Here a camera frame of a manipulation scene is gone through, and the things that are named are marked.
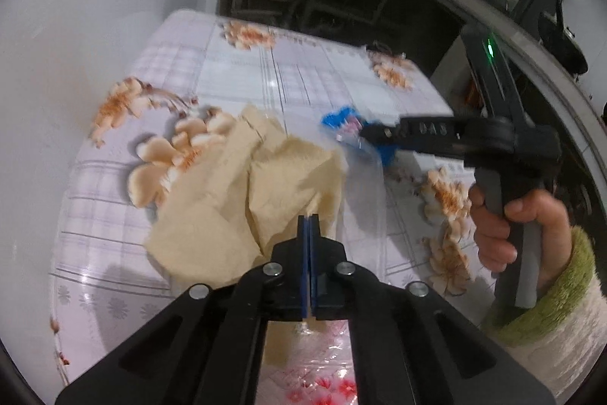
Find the floral tablecloth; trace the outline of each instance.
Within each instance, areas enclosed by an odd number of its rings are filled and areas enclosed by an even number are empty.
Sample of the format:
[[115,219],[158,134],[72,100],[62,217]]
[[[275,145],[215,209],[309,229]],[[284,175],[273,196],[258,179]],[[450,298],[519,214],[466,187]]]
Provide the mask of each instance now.
[[[152,36],[131,75],[178,95],[198,95],[201,103],[235,115],[248,102],[279,116],[293,111],[316,122],[345,105],[386,123],[403,114],[451,114],[415,66],[407,71],[410,88],[392,88],[375,75],[362,48],[272,28],[273,48],[243,49],[226,40],[224,22],[194,11],[174,13]],[[134,147],[148,136],[166,134],[173,122],[166,109],[148,112],[107,132],[101,149],[85,141],[75,159],[50,274],[52,317],[60,328],[55,336],[58,368],[66,381],[81,375],[174,299],[170,277],[142,245],[154,209],[135,208],[126,193],[126,178],[140,163]],[[472,181],[471,172],[457,162],[433,157],[422,162],[427,168],[445,165],[455,178]],[[438,235],[438,227],[422,220],[423,202],[407,178],[397,171],[386,177],[386,185],[387,263],[379,275],[403,287],[430,276],[429,250],[422,239]],[[481,268],[473,241],[468,238],[461,245],[476,280],[466,295],[450,302],[478,323],[492,300],[493,280]],[[306,327],[294,331],[304,342]],[[310,345],[304,345],[294,352],[283,369],[264,367],[257,403],[356,401],[347,323],[331,323],[324,335],[325,340],[315,337],[311,351],[305,352]]]

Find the blue object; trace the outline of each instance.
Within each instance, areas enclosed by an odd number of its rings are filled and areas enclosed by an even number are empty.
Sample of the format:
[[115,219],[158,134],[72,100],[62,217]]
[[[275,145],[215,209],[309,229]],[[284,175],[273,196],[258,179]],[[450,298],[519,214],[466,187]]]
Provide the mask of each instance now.
[[[303,267],[302,267],[302,276],[301,276],[301,281],[300,281],[300,285],[299,285],[299,291],[301,294],[301,298],[302,298],[302,319],[306,319],[308,317],[308,296],[310,296],[310,290],[311,290],[311,281],[309,278],[309,273],[310,273],[310,263],[312,262],[311,256],[310,256],[310,249],[311,249],[311,237],[310,237],[310,220],[308,217],[304,217],[303,218]],[[316,292],[313,295],[313,298],[311,299],[312,304],[315,303],[315,299],[316,299]]]
[[337,112],[326,114],[321,123],[323,126],[330,127],[331,129],[339,129],[344,124],[348,123],[348,118],[356,118],[363,126],[366,124],[365,119],[356,111],[354,107],[342,107]]
[[[342,107],[337,112],[331,112],[326,114],[322,120],[321,124],[329,129],[341,129],[344,126],[347,126],[351,123],[352,119],[357,120],[361,126],[366,126],[369,124],[362,116],[356,111],[354,107]],[[396,150],[398,150],[397,145],[383,145],[383,146],[375,146],[373,147],[379,153],[379,157],[381,159],[381,164],[384,167],[389,166],[394,160],[394,156],[396,154]]]

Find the red flower pattern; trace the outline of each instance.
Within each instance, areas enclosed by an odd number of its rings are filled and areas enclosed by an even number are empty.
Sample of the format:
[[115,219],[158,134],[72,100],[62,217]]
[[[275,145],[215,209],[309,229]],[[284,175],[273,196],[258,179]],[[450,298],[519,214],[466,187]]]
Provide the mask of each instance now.
[[352,380],[342,380],[339,383],[338,391],[344,395],[346,400],[351,400],[351,398],[356,397],[356,383]]
[[323,388],[331,389],[331,380],[329,378],[317,378],[316,384]]
[[300,401],[302,401],[305,398],[305,394],[304,391],[299,389],[299,390],[293,390],[290,391],[286,394],[286,397],[292,402],[292,403],[299,403]]
[[314,405],[336,405],[333,401],[333,397],[331,395],[327,395],[326,397],[318,398]]

